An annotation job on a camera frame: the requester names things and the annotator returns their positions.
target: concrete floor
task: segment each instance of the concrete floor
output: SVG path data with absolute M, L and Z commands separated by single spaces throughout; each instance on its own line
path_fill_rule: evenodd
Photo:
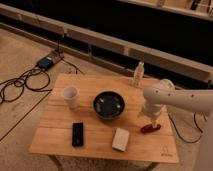
M 0 29 L 0 82 L 15 78 L 24 71 L 32 68 L 36 61 L 50 52 L 50 48 L 31 41 L 27 38 L 15 35 L 11 32 Z M 86 74 L 119 75 L 107 69 L 90 64 L 70 55 L 65 58 L 76 64 Z M 70 73 L 73 69 L 60 62 L 48 73 L 51 76 L 50 88 L 53 87 L 59 73 Z M 31 80 L 33 85 L 42 85 L 44 78 Z M 44 93 L 33 93 L 25 91 L 24 95 L 13 103 L 0 105 L 0 137 L 7 132 L 37 101 L 44 96 Z M 0 170 L 2 171 L 56 171 L 56 166 L 45 155 L 34 155 L 28 152 L 36 126 L 42 114 L 44 100 L 37 106 L 5 139 L 0 142 Z M 193 123 L 193 115 L 174 107 L 169 107 L 179 130 L 184 137 L 194 139 L 199 136 Z M 198 121 L 203 126 L 201 117 Z M 196 158 L 199 143 L 186 144 L 176 138 L 179 153 L 179 164 L 160 164 L 155 171 L 191 171 Z M 59 157 L 65 170 L 70 171 L 133 171 L 141 170 L 148 163 L 113 161 L 103 159 L 87 159 L 77 157 Z

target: black remote control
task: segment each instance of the black remote control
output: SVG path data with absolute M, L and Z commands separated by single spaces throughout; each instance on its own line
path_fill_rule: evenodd
M 72 126 L 72 146 L 80 147 L 84 145 L 84 125 L 83 122 L 73 123 Z

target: cup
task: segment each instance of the cup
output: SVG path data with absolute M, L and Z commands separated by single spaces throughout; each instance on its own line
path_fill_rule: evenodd
M 78 106 L 78 94 L 78 89 L 72 86 L 64 88 L 61 92 L 61 96 L 67 102 L 70 109 Z

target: table top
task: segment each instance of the table top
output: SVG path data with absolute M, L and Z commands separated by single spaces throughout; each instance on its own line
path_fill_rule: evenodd
M 159 123 L 162 128 L 151 134 L 141 134 L 140 128 L 150 123 L 142 115 L 138 117 L 144 102 L 143 87 L 158 80 L 143 78 L 140 87 L 131 85 L 130 77 L 60 74 L 48 99 L 37 127 L 31 153 L 67 155 L 79 157 L 177 163 L 176 144 L 166 108 Z M 79 105 L 70 110 L 61 97 L 66 86 L 79 89 Z M 125 101 L 123 113 L 114 120 L 100 119 L 93 109 L 93 100 L 103 91 L 115 91 Z M 84 123 L 84 146 L 72 147 L 72 123 Z M 112 149 L 116 128 L 130 132 L 125 152 Z

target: bowl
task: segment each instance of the bowl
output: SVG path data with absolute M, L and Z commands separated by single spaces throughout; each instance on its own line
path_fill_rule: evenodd
M 100 118 L 112 120 L 123 112 L 125 103 L 118 93 L 104 91 L 95 97 L 93 107 Z

